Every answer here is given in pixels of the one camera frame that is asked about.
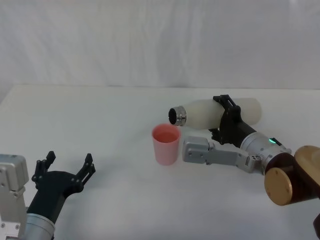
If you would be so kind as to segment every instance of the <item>white curtain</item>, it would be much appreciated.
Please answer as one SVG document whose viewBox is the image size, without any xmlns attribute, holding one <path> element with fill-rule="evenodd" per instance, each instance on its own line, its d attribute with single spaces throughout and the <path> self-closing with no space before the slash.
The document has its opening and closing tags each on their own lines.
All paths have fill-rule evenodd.
<svg viewBox="0 0 320 240">
<path fill-rule="evenodd" d="M 2 0 L 13 84 L 320 88 L 319 0 Z"/>
</svg>

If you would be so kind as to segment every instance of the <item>plastic cup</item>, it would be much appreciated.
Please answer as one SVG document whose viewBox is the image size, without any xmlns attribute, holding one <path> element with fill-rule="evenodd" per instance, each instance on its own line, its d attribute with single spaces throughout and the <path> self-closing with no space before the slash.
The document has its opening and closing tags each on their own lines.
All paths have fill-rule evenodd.
<svg viewBox="0 0 320 240">
<path fill-rule="evenodd" d="M 171 165 L 178 158 L 181 132 L 177 126 L 163 123 L 152 130 L 155 160 L 161 165 Z"/>
</svg>

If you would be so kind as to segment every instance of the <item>white table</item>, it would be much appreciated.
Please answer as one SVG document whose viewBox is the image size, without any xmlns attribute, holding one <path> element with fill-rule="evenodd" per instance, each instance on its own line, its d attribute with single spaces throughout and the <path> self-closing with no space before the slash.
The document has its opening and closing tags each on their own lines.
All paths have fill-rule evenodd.
<svg viewBox="0 0 320 240">
<path fill-rule="evenodd" d="M 262 119 L 254 128 L 293 151 L 320 145 L 319 90 L 17 85 L 0 105 L 0 153 L 25 156 L 29 176 L 50 150 L 57 156 L 50 170 L 71 173 L 92 153 L 97 171 L 65 202 L 57 240 L 317 239 L 317 199 L 280 207 L 259 174 L 181 159 L 156 163 L 151 130 L 168 121 L 169 108 L 220 94 L 257 98 Z M 27 206 L 35 193 L 30 181 Z"/>
</svg>

